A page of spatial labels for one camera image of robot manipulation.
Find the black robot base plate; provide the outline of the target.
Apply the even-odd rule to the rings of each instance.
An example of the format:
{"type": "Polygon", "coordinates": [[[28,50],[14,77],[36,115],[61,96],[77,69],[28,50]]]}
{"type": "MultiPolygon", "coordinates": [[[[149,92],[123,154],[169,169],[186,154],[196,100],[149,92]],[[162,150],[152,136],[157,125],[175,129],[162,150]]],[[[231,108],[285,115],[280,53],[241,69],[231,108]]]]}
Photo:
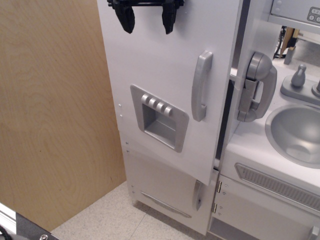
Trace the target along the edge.
{"type": "Polygon", "coordinates": [[[13,215],[0,212],[0,229],[12,240],[59,240],[51,232],[15,212],[13,215]]]}

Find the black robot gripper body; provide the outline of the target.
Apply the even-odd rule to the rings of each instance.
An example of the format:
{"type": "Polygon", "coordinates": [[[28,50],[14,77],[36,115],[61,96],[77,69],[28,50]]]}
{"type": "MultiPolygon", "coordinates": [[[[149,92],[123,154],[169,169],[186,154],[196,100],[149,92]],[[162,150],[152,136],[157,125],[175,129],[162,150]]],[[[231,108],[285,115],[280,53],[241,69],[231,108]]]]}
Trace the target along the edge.
{"type": "Polygon", "coordinates": [[[164,4],[173,4],[175,8],[184,6],[184,0],[107,0],[108,6],[113,7],[115,4],[121,4],[126,7],[156,7],[164,4]]]}

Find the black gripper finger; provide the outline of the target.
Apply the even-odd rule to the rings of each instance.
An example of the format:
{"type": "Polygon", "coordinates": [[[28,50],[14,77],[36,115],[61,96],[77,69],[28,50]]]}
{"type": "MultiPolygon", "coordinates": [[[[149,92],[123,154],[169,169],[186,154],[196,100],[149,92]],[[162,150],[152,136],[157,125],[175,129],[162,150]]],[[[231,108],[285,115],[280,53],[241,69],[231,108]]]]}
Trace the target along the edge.
{"type": "Polygon", "coordinates": [[[176,21],[177,9],[174,5],[163,5],[162,6],[162,23],[165,28],[165,33],[168,35],[174,29],[176,21]]]}
{"type": "Polygon", "coordinates": [[[123,30],[131,34],[135,27],[135,15],[131,6],[123,4],[114,4],[113,9],[123,28],[123,30]]]}

